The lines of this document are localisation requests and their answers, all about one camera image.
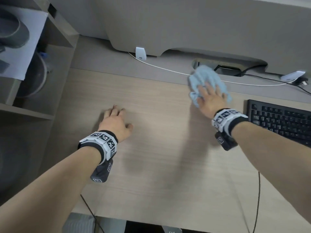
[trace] gray strip on desk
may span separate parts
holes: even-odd
[[[195,57],[190,53],[168,51],[163,53],[160,57],[148,56],[146,63],[185,74],[192,74],[194,69],[192,68],[191,63],[194,58]],[[186,75],[146,65],[131,57],[127,52],[115,50],[107,40],[85,36],[80,36],[79,38],[71,67],[169,83],[188,84]],[[260,74],[260,76],[277,79],[268,74]],[[278,82],[250,76],[237,78],[220,75],[220,77],[224,81],[236,83],[256,85],[280,84]],[[233,83],[226,83],[226,85],[231,92],[311,103],[310,95],[299,88],[290,85],[272,87],[247,86]],[[306,86],[305,89],[311,91],[311,86]]]

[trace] white cable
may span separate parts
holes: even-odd
[[[136,60],[138,60],[138,61],[140,61],[140,62],[142,62],[142,63],[144,63],[144,64],[146,64],[146,65],[150,65],[150,66],[152,66],[152,67],[156,67],[156,68],[158,68],[158,69],[170,71],[170,72],[177,73],[177,74],[183,74],[183,75],[191,76],[190,74],[184,74],[184,73],[180,73],[180,72],[176,72],[176,71],[173,71],[173,70],[168,70],[168,69],[165,69],[165,68],[161,68],[161,67],[158,67],[158,66],[155,66],[155,65],[148,64],[148,63],[146,63],[146,62],[144,62],[144,61],[141,61],[141,60],[137,59],[137,58],[136,58],[135,56],[133,56],[130,52],[128,52],[128,53],[131,55],[131,57],[133,57],[134,59],[136,59]],[[222,82],[225,82],[225,83],[234,83],[234,84],[240,84],[240,85],[246,85],[246,86],[258,86],[258,87],[272,87],[272,86],[282,86],[282,85],[286,85],[286,83],[274,84],[274,85],[253,85],[253,84],[245,84],[245,83],[228,82],[228,81],[223,81],[223,80],[222,80]]]

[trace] hand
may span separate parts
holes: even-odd
[[[216,90],[209,84],[205,83],[206,89],[201,85],[197,88],[203,96],[198,97],[200,111],[208,118],[213,119],[218,110],[227,108],[227,94],[221,94],[219,86],[216,85]]]
[[[124,118],[125,109],[121,109],[119,111],[118,107],[114,105],[112,109],[105,111],[104,119],[99,124],[98,130],[107,130],[113,132],[120,143],[126,140],[132,134],[134,128],[132,124],[125,126]]]

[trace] black wristband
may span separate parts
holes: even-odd
[[[105,133],[108,133],[110,136],[113,136],[113,137],[114,137],[114,139],[116,140],[116,142],[117,142],[117,143],[119,143],[119,141],[118,141],[118,139],[117,139],[116,135],[115,135],[113,132],[111,132],[111,131],[107,131],[107,130],[100,130],[99,132],[105,132]]]
[[[85,147],[85,146],[91,146],[91,147],[94,147],[94,148],[98,149],[98,151],[100,153],[100,156],[101,156],[101,159],[100,159],[99,163],[101,163],[104,160],[105,153],[104,153],[103,148],[99,144],[94,143],[94,142],[85,142],[83,144],[79,143],[78,144],[78,149],[80,149],[82,147]]]
[[[228,110],[228,109],[230,109],[230,108],[223,108],[223,109],[218,110],[218,111],[214,114],[214,117],[215,117],[216,114],[219,113],[220,111],[222,111],[222,110]]]
[[[234,129],[234,127],[241,122],[248,122],[248,118],[238,117],[238,118],[235,118],[234,120],[231,121],[231,123],[229,124],[229,127],[228,127],[228,132],[229,132],[230,136],[231,136],[231,132]]]

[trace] cleaning rag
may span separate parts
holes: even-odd
[[[190,92],[189,96],[196,107],[199,107],[196,99],[198,97],[202,97],[197,86],[201,85],[205,88],[205,82],[208,82],[214,89],[216,88],[216,85],[218,85],[221,93],[227,94],[227,102],[230,103],[232,101],[232,97],[227,91],[226,84],[220,80],[218,74],[210,67],[206,65],[200,65],[197,67],[194,74],[189,76],[189,83],[193,90],[193,92]]]

